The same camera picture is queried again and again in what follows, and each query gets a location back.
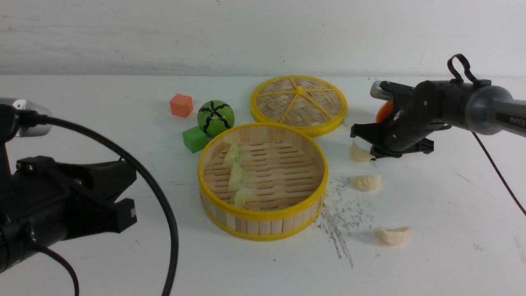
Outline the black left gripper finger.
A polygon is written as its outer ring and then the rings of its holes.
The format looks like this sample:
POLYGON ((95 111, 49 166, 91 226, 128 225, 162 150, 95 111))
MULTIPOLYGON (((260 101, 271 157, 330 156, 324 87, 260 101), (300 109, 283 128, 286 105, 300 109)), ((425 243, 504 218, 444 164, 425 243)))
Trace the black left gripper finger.
POLYGON ((104 233, 120 234, 137 223, 136 207, 132 199, 117 203, 81 200, 74 203, 69 211, 66 240, 104 233))
POLYGON ((75 182, 109 202, 115 202, 137 179, 136 169, 122 160, 71 164, 70 175, 75 182))

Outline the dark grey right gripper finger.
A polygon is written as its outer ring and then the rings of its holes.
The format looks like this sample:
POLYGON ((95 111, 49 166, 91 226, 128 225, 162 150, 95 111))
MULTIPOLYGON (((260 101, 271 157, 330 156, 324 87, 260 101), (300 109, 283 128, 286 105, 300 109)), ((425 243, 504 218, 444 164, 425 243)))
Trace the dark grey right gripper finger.
POLYGON ((404 154, 411 154, 411 153, 430 154, 433 151, 434 151, 434 141, 424 138, 420 140, 419 142, 415 143, 413 146, 410 146, 408 149, 403 150, 401 152, 392 152, 392 151, 389 151, 389 150, 386 150, 386 149, 383 149, 377 146, 372 146, 370 148, 370 155, 372 155, 375 160, 384 159, 384 158, 400 159, 404 154))
POLYGON ((360 137, 370 144, 384 144, 384 126, 382 123, 353 124, 350 128, 350 137, 360 137))

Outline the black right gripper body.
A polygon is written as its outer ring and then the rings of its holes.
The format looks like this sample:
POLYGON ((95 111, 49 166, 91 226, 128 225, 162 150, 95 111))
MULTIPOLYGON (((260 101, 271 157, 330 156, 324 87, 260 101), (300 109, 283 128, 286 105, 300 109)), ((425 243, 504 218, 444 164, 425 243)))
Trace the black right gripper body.
POLYGON ((413 88, 383 81, 383 90, 393 93, 394 111, 392 120, 384 124, 384 144, 374 146, 401 152, 442 128, 440 120, 440 90, 435 82, 424 81, 413 88))

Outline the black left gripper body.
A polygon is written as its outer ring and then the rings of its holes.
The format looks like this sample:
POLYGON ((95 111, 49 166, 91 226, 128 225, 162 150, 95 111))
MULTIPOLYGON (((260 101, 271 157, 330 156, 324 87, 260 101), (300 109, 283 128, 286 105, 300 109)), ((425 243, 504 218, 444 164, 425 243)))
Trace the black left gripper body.
POLYGON ((27 157, 12 175, 8 199, 8 262, 34 255, 29 244, 44 247, 78 238, 75 223, 74 165, 51 157, 27 157))

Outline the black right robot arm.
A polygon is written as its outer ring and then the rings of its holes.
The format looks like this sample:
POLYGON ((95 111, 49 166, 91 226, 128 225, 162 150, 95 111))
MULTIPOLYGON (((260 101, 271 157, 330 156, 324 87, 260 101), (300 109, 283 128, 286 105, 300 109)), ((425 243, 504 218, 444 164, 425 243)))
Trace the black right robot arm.
POLYGON ((526 107, 489 80, 424 81, 415 87, 375 81, 370 95, 393 104, 379 123, 354 124, 350 137, 371 144, 375 159, 434 151, 431 133, 457 127, 481 135, 507 131, 525 136, 526 107))

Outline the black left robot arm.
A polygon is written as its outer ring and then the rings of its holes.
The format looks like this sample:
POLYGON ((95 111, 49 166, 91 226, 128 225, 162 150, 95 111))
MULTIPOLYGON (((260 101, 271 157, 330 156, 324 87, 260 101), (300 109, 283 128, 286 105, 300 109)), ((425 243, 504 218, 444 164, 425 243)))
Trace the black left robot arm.
POLYGON ((137 222, 132 199, 117 198, 136 180, 125 161, 58 163, 27 157, 11 173, 5 144, 22 128, 21 113, 1 105, 1 271, 35 254, 31 244, 117 233, 137 222))

